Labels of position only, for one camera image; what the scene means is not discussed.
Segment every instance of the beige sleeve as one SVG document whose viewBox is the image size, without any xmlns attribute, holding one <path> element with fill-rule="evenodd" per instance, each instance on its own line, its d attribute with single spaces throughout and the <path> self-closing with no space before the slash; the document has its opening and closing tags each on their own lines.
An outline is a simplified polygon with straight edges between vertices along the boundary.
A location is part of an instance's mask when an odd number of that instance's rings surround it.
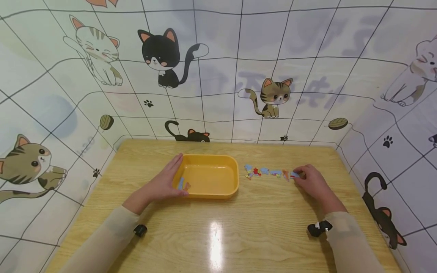
<svg viewBox="0 0 437 273">
<path fill-rule="evenodd" d="M 139 216 L 120 206 L 79 247 L 60 273 L 106 273 L 134 236 Z"/>
<path fill-rule="evenodd" d="M 325 216 L 333 226 L 326 235 L 334 253 L 339 273 L 384 272 L 355 218 L 347 212 L 332 212 Z"/>
</svg>

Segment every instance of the wooden table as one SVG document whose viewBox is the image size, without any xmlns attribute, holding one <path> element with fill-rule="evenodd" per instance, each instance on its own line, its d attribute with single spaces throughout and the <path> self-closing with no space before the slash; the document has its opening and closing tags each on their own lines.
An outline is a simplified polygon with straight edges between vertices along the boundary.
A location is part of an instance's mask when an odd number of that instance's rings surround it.
<svg viewBox="0 0 437 273">
<path fill-rule="evenodd" d="M 150 205 L 148 232 L 134 238 L 110 272 L 335 272 L 332 251 L 309 238 L 322 219 L 293 182 L 272 175 L 245 178 L 245 164 L 293 169 L 311 163 L 354 215 L 387 272 L 400 272 L 337 152 L 327 147 L 126 140 L 69 231 L 47 272 L 58 272 L 76 249 L 131 192 L 177 153 L 227 154 L 239 165 L 230 200 L 176 199 Z"/>
</svg>

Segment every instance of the cat tail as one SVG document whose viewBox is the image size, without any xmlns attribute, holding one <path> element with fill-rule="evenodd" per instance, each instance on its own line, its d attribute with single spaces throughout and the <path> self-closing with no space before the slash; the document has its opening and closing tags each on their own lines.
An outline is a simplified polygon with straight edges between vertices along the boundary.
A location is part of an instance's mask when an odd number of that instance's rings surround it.
<svg viewBox="0 0 437 273">
<path fill-rule="evenodd" d="M 87 68 L 90 69 L 91 65 L 88 62 L 87 53 L 85 52 L 85 50 L 75 40 L 73 40 L 70 37 L 64 36 L 64 38 L 62 39 L 64 40 L 64 43 L 67 44 L 67 46 L 77 51 L 77 53 L 81 56 L 81 58 L 84 59 Z"/>
<path fill-rule="evenodd" d="M 381 188 L 383 190 L 387 189 L 387 183 L 385 182 L 385 179 L 382 177 L 382 175 L 377 172 L 371 172 L 369 175 L 367 175 L 366 179 L 364 180 L 364 189 L 366 190 L 366 193 L 369 193 L 368 185 L 372 178 L 378 178 L 379 182 L 381 183 Z"/>
<path fill-rule="evenodd" d="M 166 123 L 164 124 L 164 126 L 165 126 L 165 129 L 167 130 L 167 132 L 169 132 L 170 133 L 170 135 L 172 135 L 172 136 L 174 136 L 174 137 L 176 137 L 176 135 L 175 134 L 173 134 L 172 133 L 172 131 L 170 131 L 170 128 L 168 128 L 168 125 L 169 124 L 175 124 L 176 126 L 178 126 L 179 125 L 179 123 L 177 123 L 176 121 L 166 121 Z"/>
<path fill-rule="evenodd" d="M 251 99 L 253 101 L 253 107 L 255 108 L 255 112 L 258 115 L 261 116 L 263 115 L 263 113 L 261 113 L 260 110 L 258 109 L 258 98 L 253 90 L 247 88 L 241 89 L 240 91 L 238 91 L 238 96 L 240 98 Z"/>
<path fill-rule="evenodd" d="M 188 68 L 190 67 L 191 61 L 194 60 L 195 58 L 206 56 L 208 53 L 209 53 L 209 48 L 205 44 L 195 44 L 188 49 L 187 55 L 185 56 L 184 75 L 182 76 L 182 79 L 179 81 L 179 84 L 183 84 L 187 80 Z"/>
<path fill-rule="evenodd" d="M 45 190 L 39 193 L 27 193 L 19 190 L 2 190 L 0 191 L 0 204 L 12 198 L 38 198 L 46 195 L 50 190 Z"/>
</svg>

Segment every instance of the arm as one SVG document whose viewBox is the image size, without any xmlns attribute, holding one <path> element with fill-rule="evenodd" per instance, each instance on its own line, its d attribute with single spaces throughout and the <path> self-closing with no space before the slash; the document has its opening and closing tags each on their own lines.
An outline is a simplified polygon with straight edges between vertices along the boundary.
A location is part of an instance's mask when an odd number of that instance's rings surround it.
<svg viewBox="0 0 437 273">
<path fill-rule="evenodd" d="M 325 220 L 333 226 L 326 236 L 334 253 L 337 272 L 384 272 L 357 221 L 329 188 L 322 174 L 312 165 L 298 167 L 294 172 L 305 172 L 306 177 L 295 178 L 295 182 L 318 201 Z"/>
<path fill-rule="evenodd" d="M 103 224 L 79 247 L 60 273 L 105 273 L 132 240 L 139 215 L 153 201 L 188 195 L 172 187 L 176 171 L 182 162 L 177 155 L 149 183 L 132 193 L 116 208 Z"/>
</svg>

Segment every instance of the white cat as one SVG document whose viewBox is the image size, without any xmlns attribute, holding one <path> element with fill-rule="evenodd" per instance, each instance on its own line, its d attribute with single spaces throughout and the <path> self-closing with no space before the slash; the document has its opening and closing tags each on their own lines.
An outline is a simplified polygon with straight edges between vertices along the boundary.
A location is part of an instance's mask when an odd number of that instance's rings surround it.
<svg viewBox="0 0 437 273">
<path fill-rule="evenodd" d="M 120 41 L 96 28 L 85 26 L 72 15 L 70 20 L 76 29 L 77 41 L 65 36 L 64 42 L 82 56 L 88 70 L 102 84 L 121 85 L 123 79 L 120 73 L 110 64 L 118 59 Z"/>
<path fill-rule="evenodd" d="M 437 39 L 416 46 L 416 59 L 397 78 L 381 98 L 400 106 L 413 104 L 422 95 L 428 81 L 437 81 Z"/>
</svg>

